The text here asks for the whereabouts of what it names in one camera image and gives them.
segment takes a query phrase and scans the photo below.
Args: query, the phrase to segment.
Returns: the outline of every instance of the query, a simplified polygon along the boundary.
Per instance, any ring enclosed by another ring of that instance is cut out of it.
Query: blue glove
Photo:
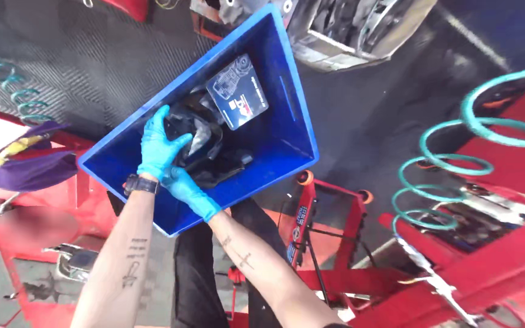
[[[162,106],[145,124],[141,138],[142,161],[137,168],[138,175],[147,173],[161,181],[165,168],[171,165],[180,149],[193,138],[190,133],[186,133],[173,141],[167,140],[163,119],[168,113],[169,105]]]
[[[182,168],[176,166],[166,168],[161,184],[173,197],[189,205],[191,210],[206,223],[214,214],[222,211],[220,205],[206,195]]]

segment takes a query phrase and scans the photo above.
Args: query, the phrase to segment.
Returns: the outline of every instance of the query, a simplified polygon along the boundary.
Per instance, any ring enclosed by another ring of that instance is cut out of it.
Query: watch strap
[[[127,182],[125,182],[125,196],[129,196],[133,190],[143,190],[152,194],[157,194],[159,190],[159,182],[131,174],[127,177]]]

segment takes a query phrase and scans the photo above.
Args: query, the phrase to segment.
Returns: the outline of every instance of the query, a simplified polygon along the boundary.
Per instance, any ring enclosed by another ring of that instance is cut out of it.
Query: black pants
[[[286,259],[273,220],[251,198],[230,208],[232,217],[269,243]],[[174,252],[176,285],[171,327],[229,327],[216,292],[212,230],[199,224],[182,232]],[[249,286],[249,327],[281,327],[260,293]]]

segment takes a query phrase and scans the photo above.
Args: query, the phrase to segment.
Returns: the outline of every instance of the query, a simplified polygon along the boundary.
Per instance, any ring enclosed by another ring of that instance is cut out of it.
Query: coilover spring
[[[44,101],[29,100],[30,97],[37,96],[40,92],[36,89],[15,88],[13,84],[25,81],[25,77],[17,72],[17,67],[11,63],[0,63],[0,84],[2,89],[9,93],[11,101],[18,106],[19,118],[22,123],[28,126],[38,125],[44,121],[54,120],[52,116],[33,113],[34,110],[48,107]]]
[[[424,156],[409,159],[406,162],[404,162],[398,169],[398,178],[400,179],[400,181],[402,182],[405,188],[398,190],[392,196],[392,205],[397,213],[396,217],[394,217],[392,221],[392,229],[393,229],[395,236],[399,237],[396,231],[396,223],[398,222],[400,218],[408,221],[411,224],[418,225],[420,227],[426,227],[427,229],[450,230],[457,226],[457,221],[452,216],[446,213],[442,213],[440,211],[430,210],[427,208],[420,208],[420,209],[406,210],[406,211],[399,209],[398,205],[396,204],[396,200],[398,196],[400,196],[401,194],[407,191],[412,191],[413,193],[419,196],[426,197],[426,198],[429,198],[435,201],[442,201],[442,202],[454,202],[455,203],[455,202],[460,202],[460,201],[465,200],[465,194],[461,190],[458,190],[458,189],[444,187],[444,186],[440,186],[437,184],[412,185],[404,177],[404,169],[406,169],[408,166],[420,160],[429,160],[431,163],[433,163],[434,165],[442,169],[445,169],[449,172],[462,174],[462,175],[482,176],[482,175],[490,174],[493,171],[493,165],[491,163],[489,163],[486,160],[477,158],[477,157],[459,155],[456,153],[442,153],[442,154],[432,153],[427,147],[427,139],[434,132],[442,128],[450,127],[453,125],[465,124],[466,127],[469,130],[471,130],[471,132],[473,132],[475,135],[477,135],[480,138],[484,138],[486,140],[493,141],[498,144],[502,144],[506,146],[525,147],[525,139],[507,137],[507,136],[495,133],[484,126],[484,124],[501,125],[501,126],[512,127],[512,128],[525,132],[525,122],[510,120],[507,118],[476,117],[473,114],[473,102],[477,99],[477,97],[481,93],[485,92],[486,90],[488,90],[489,88],[493,86],[502,84],[504,82],[508,82],[511,80],[517,80],[517,79],[523,79],[523,78],[525,78],[525,71],[502,75],[501,77],[485,82],[484,84],[482,84],[481,86],[478,86],[476,89],[474,89],[471,93],[469,93],[465,97],[465,99],[463,100],[463,103],[461,104],[461,118],[460,119],[437,124],[429,128],[428,130],[425,131],[425,133],[422,134],[419,140],[419,147]],[[465,160],[471,163],[475,163],[479,165],[481,168],[480,169],[466,169],[466,168],[462,168],[456,165],[449,164],[448,162],[445,162],[443,159]],[[444,197],[444,196],[431,194],[425,191],[425,190],[431,190],[431,189],[441,190],[445,192],[448,191],[451,193],[455,193],[456,196],[455,197]],[[431,214],[437,217],[442,217],[446,220],[443,220],[444,222],[443,224],[427,223],[427,222],[422,222],[420,220],[410,217],[409,216],[410,213]]]

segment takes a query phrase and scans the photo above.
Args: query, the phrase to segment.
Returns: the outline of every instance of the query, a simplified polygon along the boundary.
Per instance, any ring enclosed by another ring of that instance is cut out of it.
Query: garage floor
[[[90,10],[71,0],[26,0],[21,6],[0,0],[0,57],[32,74],[29,83],[44,90],[44,100],[54,104],[49,114],[71,123],[72,132],[98,139],[214,45],[193,33],[184,1],[173,11],[155,10],[149,21],[135,23],[102,2]],[[437,10],[389,62],[329,74],[301,64],[298,69],[320,153],[311,170],[326,182],[375,195],[363,233],[370,249],[391,236],[376,219],[393,211],[390,197],[401,187],[396,171],[419,155],[421,133],[458,116],[458,104],[468,91],[502,73]],[[0,110],[13,110],[1,91]],[[454,151],[466,141],[459,138],[466,136],[461,132],[436,136],[432,146],[439,152]],[[415,183],[449,179],[418,169],[409,169],[407,176]],[[287,193],[298,194],[292,179],[255,199],[263,208],[292,214],[296,201]],[[418,207],[420,201],[409,199],[406,205]],[[315,221],[342,228],[347,210],[342,202],[320,196]],[[165,256],[150,268],[153,287],[139,323],[166,326],[172,283],[166,250],[172,240],[156,240],[152,247],[164,250]],[[359,251],[356,258],[364,256]],[[14,310],[13,303],[1,301],[2,291],[10,289],[3,270],[0,263],[0,321]],[[231,295],[229,288],[221,287],[223,302]],[[10,327],[23,326],[18,321]]]

